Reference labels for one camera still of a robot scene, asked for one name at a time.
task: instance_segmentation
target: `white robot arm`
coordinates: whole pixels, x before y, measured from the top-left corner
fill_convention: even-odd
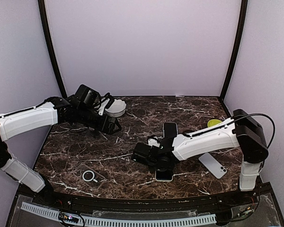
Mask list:
[[[240,147],[243,152],[240,190],[251,191],[255,187],[260,166],[268,157],[268,149],[261,125],[251,117],[240,120],[244,116],[247,113],[239,109],[234,111],[232,118],[210,128],[163,138],[161,141],[149,138],[151,142],[148,145],[136,145],[132,160],[155,171],[173,174],[175,163],[179,161],[218,149]]]
[[[100,132],[113,134],[120,131],[121,126],[115,117],[103,111],[114,101],[109,93],[101,98],[98,92],[81,85],[76,94],[66,99],[51,97],[38,106],[0,114],[0,169],[32,191],[41,192],[49,184],[47,180],[9,153],[5,141],[26,131],[63,122],[78,122]]]

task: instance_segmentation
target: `dark marble surface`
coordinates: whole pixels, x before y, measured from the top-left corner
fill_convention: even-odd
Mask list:
[[[35,170],[45,175],[57,192],[110,199],[172,199],[236,190],[242,153],[239,148],[211,154],[227,168],[216,179],[192,157],[176,165],[174,180],[156,182],[148,168],[130,160],[137,142],[150,134],[163,135],[164,122],[176,122],[179,132],[206,127],[210,119],[226,118],[215,97],[122,97],[127,112],[119,118],[123,129],[114,135],[93,135],[82,125],[55,125],[37,160]],[[96,172],[85,182],[82,172]]]

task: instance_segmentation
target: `white wall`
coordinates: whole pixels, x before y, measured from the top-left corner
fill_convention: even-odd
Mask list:
[[[68,94],[219,96],[240,0],[47,0]]]
[[[249,1],[225,102],[231,111],[242,108],[248,113],[266,113],[274,119],[276,136],[261,176],[265,182],[271,182],[284,215],[284,0]],[[270,122],[260,117],[258,120],[269,140]]]
[[[59,96],[36,0],[0,0],[0,113]],[[49,128],[8,141],[10,151],[33,166]],[[18,183],[0,171],[0,227],[4,227]]]

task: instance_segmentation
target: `smartphone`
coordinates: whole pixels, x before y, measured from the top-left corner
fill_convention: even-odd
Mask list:
[[[165,122],[163,124],[163,137],[174,138],[178,135],[178,126],[174,122]]]
[[[170,182],[174,179],[174,173],[170,170],[155,173],[156,181]]]
[[[218,179],[227,173],[227,169],[209,153],[205,153],[199,157],[199,161]]]

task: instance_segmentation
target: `yellow-green bowl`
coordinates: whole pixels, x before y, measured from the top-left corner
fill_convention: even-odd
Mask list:
[[[217,124],[220,124],[222,121],[218,120],[218,119],[211,119],[208,123],[207,123],[207,127],[213,127]]]

